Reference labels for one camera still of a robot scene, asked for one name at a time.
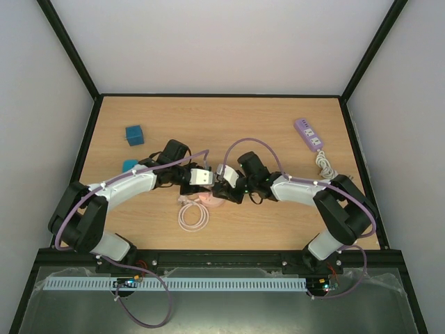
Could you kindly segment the pink round socket base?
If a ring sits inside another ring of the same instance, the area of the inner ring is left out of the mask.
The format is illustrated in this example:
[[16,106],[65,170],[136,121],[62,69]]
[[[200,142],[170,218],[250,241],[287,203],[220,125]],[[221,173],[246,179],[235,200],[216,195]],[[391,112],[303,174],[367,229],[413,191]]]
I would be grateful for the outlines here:
[[207,208],[216,208],[224,204],[225,200],[214,197],[211,193],[199,193],[197,202]]

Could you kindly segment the light blue cube adapter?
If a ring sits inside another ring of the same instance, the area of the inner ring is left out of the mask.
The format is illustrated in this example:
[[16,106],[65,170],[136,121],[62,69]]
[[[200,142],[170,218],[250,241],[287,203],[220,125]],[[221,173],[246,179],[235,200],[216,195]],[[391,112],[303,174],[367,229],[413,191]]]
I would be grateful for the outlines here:
[[137,159],[128,159],[128,160],[125,160],[125,161],[122,163],[122,172],[125,173],[125,172],[131,170],[131,169],[132,169],[135,165],[137,165],[137,164],[138,164],[138,160],[137,160]]

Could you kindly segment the dark blue cube adapter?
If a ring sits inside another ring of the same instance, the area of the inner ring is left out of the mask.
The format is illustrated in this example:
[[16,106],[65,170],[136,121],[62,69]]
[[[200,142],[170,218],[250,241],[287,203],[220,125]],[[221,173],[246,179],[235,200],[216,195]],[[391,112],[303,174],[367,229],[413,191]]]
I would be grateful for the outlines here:
[[129,146],[143,145],[145,143],[143,130],[140,125],[132,125],[125,128],[125,138]]

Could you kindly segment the purple power strip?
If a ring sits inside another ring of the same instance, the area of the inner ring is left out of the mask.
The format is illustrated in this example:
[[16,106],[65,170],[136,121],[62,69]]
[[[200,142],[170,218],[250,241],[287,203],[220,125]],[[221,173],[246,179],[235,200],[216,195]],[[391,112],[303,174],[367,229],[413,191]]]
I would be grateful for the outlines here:
[[295,120],[293,127],[311,152],[318,152],[323,149],[323,141],[305,118]]

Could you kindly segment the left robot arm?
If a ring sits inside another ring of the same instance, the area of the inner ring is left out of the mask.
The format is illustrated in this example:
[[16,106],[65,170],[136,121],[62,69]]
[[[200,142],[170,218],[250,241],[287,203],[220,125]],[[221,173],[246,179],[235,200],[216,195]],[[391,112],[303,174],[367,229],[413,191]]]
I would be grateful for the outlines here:
[[133,245],[124,237],[106,231],[108,213],[135,196],[168,186],[178,186],[184,196],[208,191],[214,183],[214,174],[207,163],[194,161],[208,154],[208,150],[192,154],[187,145],[171,139],[162,151],[109,180],[88,185],[72,182],[48,225],[55,248],[122,261]]

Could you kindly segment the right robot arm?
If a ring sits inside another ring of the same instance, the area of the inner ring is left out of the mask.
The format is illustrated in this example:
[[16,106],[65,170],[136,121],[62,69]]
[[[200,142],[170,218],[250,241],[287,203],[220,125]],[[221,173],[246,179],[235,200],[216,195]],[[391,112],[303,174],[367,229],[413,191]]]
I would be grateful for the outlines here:
[[270,172],[254,152],[238,158],[240,170],[219,165],[212,195],[236,204],[244,196],[257,194],[261,201],[296,202],[317,208],[325,230],[317,234],[302,251],[308,271],[319,272],[333,253],[352,246],[376,230],[377,209],[349,177],[337,175],[333,180],[293,178]]

